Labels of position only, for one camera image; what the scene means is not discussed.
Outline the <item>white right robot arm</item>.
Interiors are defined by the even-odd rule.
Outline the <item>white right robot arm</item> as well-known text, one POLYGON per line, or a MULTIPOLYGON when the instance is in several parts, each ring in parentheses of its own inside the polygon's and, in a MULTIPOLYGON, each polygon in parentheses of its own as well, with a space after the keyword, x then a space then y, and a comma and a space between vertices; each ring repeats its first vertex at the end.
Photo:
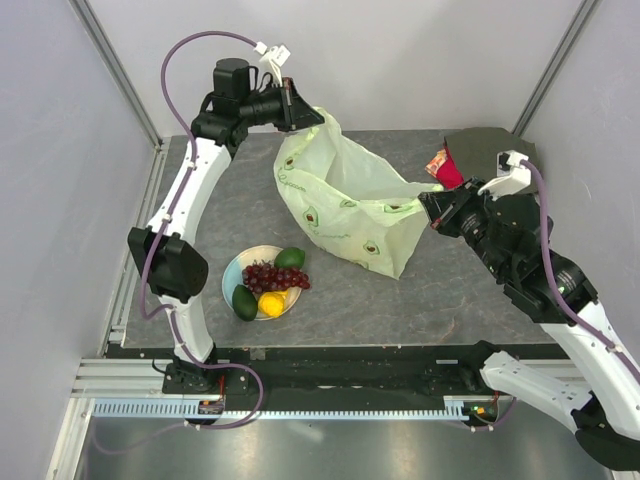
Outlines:
POLYGON ((458 368, 467 392, 506 393, 565 426, 613 471, 639 468, 639 366, 607 319, 597 291, 570 259, 549 247, 552 220, 531 194, 492 199, 472 179, 419 200, 437 233, 464 239, 511 304, 550 335, 587 385, 525 366, 486 341, 458 368))

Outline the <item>green lime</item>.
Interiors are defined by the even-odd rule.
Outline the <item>green lime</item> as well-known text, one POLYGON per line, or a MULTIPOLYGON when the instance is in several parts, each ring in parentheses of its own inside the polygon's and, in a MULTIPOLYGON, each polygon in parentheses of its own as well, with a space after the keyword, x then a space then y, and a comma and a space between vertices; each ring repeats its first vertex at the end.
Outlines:
POLYGON ((306 260, 306 253, 297 247, 289 247, 282 249, 274 259, 274 266, 276 268, 301 269, 304 266, 306 260))

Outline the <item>light green plastic bag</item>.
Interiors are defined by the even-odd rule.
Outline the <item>light green plastic bag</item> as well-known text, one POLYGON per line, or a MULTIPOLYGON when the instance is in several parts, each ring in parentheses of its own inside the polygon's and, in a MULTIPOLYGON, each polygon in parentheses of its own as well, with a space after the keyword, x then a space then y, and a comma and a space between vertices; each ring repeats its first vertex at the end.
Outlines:
POLYGON ((444 188, 406 181, 321 114, 323 124, 283 141, 273 166, 278 192, 318 248, 398 279, 427 226, 419 195, 444 188))

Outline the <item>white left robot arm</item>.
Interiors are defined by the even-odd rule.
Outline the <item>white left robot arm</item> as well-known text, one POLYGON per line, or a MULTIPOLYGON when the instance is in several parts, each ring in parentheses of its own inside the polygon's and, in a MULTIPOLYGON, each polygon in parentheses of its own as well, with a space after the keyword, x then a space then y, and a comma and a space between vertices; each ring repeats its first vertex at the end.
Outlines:
POLYGON ((147 225, 128 234, 141 290, 159 299, 170 322, 174 353, 190 362, 185 382, 198 393, 211 392, 220 378, 211 363, 214 341, 201 301, 209 266, 194 247, 213 189, 250 128, 272 125, 295 132, 324 121, 299 95, 293 79, 282 74, 284 62, 281 51, 273 50, 258 66, 239 58, 216 63, 213 89, 187 128, 189 144, 169 193, 147 225))

